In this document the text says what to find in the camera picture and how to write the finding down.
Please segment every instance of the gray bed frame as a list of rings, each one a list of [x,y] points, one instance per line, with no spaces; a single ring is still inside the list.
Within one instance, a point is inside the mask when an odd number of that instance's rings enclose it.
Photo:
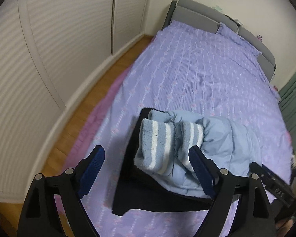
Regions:
[[[270,50],[259,41],[252,33],[239,26],[232,18],[216,11],[204,4],[192,0],[173,0],[162,29],[169,26],[172,20],[177,20],[197,29],[216,33],[219,23],[224,23],[228,28],[246,39],[262,54],[258,56],[264,74],[270,81],[276,69],[275,58]]]

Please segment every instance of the pink blanket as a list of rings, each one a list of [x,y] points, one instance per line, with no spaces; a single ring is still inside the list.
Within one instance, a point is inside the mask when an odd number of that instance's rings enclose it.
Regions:
[[[106,116],[109,107],[112,105],[112,102],[130,68],[131,66],[127,68],[122,74],[120,74],[118,78],[116,78],[114,83],[111,85],[106,97],[102,99],[91,112],[70,153],[68,154],[68,157],[60,173],[69,167],[75,168],[79,161],[84,159],[92,139],[94,138],[104,117]]]

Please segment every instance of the bed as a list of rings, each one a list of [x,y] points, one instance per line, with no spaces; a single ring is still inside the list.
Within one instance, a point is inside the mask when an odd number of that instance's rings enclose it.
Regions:
[[[215,39],[220,22],[255,47],[256,60],[242,56],[234,44],[225,47],[208,41]],[[217,58],[211,57],[209,46],[215,47]],[[292,148],[278,95],[269,84],[275,68],[269,49],[226,15],[191,0],[173,1],[163,31],[132,66],[86,154],[98,144],[106,152],[89,195],[82,199],[99,234],[193,236],[207,213],[130,210],[122,217],[111,213],[125,149],[145,107],[219,115],[256,129],[263,163],[289,182]],[[234,202],[221,236],[228,234],[236,206]]]

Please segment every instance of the wardrobe door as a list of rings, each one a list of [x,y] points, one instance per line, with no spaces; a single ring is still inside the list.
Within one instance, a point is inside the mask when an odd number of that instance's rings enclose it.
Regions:
[[[60,113],[26,45],[18,0],[5,0],[0,7],[0,201],[23,201],[38,152]]]
[[[113,54],[139,35],[146,0],[115,0],[113,19]]]
[[[67,104],[111,55],[113,0],[27,0],[42,63]]]

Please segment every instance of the baseboard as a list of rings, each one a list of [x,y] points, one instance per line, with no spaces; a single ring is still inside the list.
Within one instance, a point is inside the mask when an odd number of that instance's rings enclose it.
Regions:
[[[124,45],[117,53],[108,57],[100,66],[98,66],[88,77],[87,79],[79,86],[76,92],[71,96],[69,101],[66,104],[65,110],[62,112],[53,128],[49,132],[38,157],[33,165],[31,174],[29,175],[29,179],[27,182],[27,188],[24,193],[24,198],[27,194],[27,191],[32,183],[34,176],[41,172],[43,166],[49,156],[51,149],[59,138],[60,133],[64,129],[65,125],[71,118],[73,112],[77,109],[78,105],[82,102],[82,100],[86,97],[92,87],[96,84],[96,82],[105,74],[105,72],[125,53],[127,52],[136,42],[138,42],[144,33],[140,33],[132,40],[130,40],[126,45]]]
[[[145,37],[149,37],[149,38],[154,38],[155,36],[152,36],[152,35],[146,35],[144,34]]]

